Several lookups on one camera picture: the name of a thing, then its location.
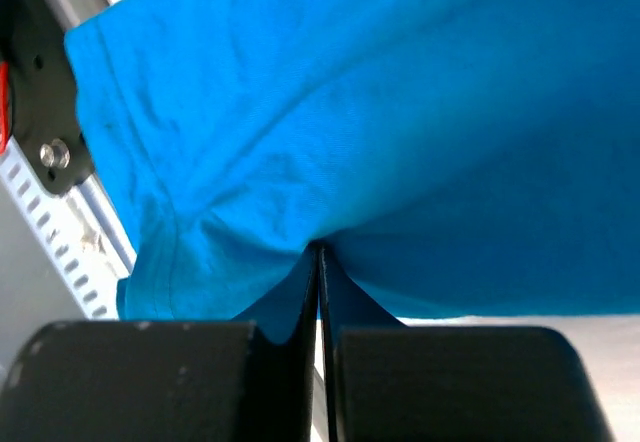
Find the blue t shirt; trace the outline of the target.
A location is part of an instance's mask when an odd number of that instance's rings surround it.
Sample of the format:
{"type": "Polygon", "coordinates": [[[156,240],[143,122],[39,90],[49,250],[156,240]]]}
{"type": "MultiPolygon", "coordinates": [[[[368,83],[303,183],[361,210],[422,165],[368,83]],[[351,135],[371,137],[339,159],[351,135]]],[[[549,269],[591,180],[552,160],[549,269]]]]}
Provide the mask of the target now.
{"type": "Polygon", "coordinates": [[[122,319],[315,242],[399,317],[639,310],[639,0],[123,0],[65,47],[122,319]]]}

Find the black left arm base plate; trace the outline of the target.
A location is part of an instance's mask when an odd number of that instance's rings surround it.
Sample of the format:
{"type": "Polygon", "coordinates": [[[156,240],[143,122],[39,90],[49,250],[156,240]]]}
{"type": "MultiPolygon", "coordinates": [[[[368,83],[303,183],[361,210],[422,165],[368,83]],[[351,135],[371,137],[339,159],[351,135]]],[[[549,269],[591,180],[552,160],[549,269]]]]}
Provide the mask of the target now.
{"type": "Polygon", "coordinates": [[[46,0],[1,0],[1,57],[9,63],[11,135],[54,195],[93,173],[76,121],[65,30],[46,0]]]}

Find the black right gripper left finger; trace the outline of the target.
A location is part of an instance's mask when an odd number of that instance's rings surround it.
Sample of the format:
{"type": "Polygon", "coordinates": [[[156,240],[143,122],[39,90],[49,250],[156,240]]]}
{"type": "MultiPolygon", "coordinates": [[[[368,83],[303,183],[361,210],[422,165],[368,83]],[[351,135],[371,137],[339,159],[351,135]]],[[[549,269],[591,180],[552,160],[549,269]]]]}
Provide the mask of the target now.
{"type": "Polygon", "coordinates": [[[306,441],[317,254],[229,322],[48,324],[1,391],[5,441],[306,441]]]}

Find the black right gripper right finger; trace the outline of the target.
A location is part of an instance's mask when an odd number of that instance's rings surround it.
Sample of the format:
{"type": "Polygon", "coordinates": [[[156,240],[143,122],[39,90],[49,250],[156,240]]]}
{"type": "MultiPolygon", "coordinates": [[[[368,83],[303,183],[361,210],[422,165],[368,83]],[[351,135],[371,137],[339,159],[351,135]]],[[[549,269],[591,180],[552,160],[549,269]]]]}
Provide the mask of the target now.
{"type": "Polygon", "coordinates": [[[581,358],[540,326],[410,327],[318,252],[333,441],[609,441],[581,358]]]}

